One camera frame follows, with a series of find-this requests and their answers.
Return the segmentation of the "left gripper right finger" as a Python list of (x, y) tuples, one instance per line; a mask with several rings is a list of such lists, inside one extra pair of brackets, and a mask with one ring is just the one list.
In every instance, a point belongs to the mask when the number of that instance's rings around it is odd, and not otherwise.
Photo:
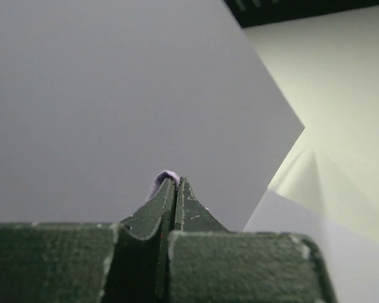
[(336, 302), (324, 257), (308, 236), (231, 232), (186, 178), (169, 234), (170, 302)]

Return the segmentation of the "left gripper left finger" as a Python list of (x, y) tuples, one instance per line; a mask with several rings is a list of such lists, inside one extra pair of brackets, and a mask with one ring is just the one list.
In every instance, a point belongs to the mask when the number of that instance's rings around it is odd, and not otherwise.
[(115, 223), (0, 223), (0, 302), (156, 302), (174, 182)]

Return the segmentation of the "purple t shirt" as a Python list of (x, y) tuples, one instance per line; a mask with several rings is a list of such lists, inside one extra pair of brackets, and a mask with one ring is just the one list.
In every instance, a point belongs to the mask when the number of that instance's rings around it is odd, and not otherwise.
[(173, 171), (163, 170), (155, 177), (152, 188), (147, 196), (146, 202), (150, 201), (158, 193), (162, 183), (166, 179), (172, 180), (174, 182), (175, 187), (178, 188), (180, 177)]

